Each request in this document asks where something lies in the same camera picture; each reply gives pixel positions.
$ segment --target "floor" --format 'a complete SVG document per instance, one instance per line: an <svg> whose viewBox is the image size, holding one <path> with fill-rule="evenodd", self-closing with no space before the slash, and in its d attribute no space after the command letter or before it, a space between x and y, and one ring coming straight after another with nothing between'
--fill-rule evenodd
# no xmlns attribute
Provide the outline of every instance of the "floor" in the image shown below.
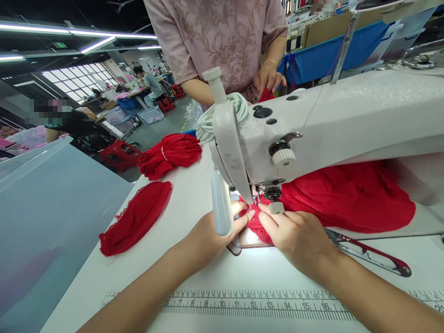
<svg viewBox="0 0 444 333"><path fill-rule="evenodd" d="M168 134L192 129L202 115L200 105L190 97L178 99L174 104L176 108L167 112L165 118L153 124L140 125L125 141L137 141L140 144L138 149L144 152ZM127 169L118 175L129 182L136 181L140 177L138 168Z"/></svg>

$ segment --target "ceiling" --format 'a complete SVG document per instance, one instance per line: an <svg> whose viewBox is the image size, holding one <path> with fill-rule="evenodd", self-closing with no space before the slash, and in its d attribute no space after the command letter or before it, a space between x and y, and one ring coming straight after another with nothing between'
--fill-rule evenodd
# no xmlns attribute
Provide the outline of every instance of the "ceiling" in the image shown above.
<svg viewBox="0 0 444 333"><path fill-rule="evenodd" d="M88 30L110 30L134 32L150 23L143 0L121 0L126 4L118 11L118 6L108 2L120 0L0 0L0 20L67 27L64 20L70 21L76 28ZM139 33L154 34L151 26ZM0 54L5 52L45 51L57 49L53 43L66 45L66 50L81 49L85 45L99 40L99 37L76 37L71 35L46 35L0 31ZM116 47L128 47L146 43L141 39L117 39ZM88 55L68 55L32 58L21 62L0 63L0 77L15 76L34 71L44 71L109 59L106 53Z"/></svg>

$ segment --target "pink floral shirt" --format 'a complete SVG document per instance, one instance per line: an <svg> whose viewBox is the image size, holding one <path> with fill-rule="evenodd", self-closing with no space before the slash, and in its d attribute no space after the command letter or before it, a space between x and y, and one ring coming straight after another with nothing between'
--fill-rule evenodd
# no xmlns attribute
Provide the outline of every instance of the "pink floral shirt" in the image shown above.
<svg viewBox="0 0 444 333"><path fill-rule="evenodd" d="M257 100L261 54L288 25L279 0L144 0L177 84L220 66L227 93Z"/></svg>

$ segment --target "gold bracelet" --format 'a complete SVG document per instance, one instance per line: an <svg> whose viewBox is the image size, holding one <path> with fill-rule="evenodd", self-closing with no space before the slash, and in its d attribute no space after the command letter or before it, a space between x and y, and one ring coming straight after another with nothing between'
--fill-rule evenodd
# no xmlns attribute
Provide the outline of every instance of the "gold bracelet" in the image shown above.
<svg viewBox="0 0 444 333"><path fill-rule="evenodd" d="M268 61L270 61L272 64L274 64L274 66L276 67L276 69L277 69L277 67L278 67L278 64L276 64L275 62L274 62L274 60L271 60L271 59L267 59Z"/></svg>

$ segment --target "measuring tape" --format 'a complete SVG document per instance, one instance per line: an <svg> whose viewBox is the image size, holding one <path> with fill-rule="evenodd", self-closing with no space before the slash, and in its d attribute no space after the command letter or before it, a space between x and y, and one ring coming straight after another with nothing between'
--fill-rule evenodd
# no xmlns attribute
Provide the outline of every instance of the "measuring tape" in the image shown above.
<svg viewBox="0 0 444 333"><path fill-rule="evenodd" d="M120 290L109 290L104 307ZM444 314L444 290L408 290ZM177 289L160 309L166 314L357 321L327 290Z"/></svg>

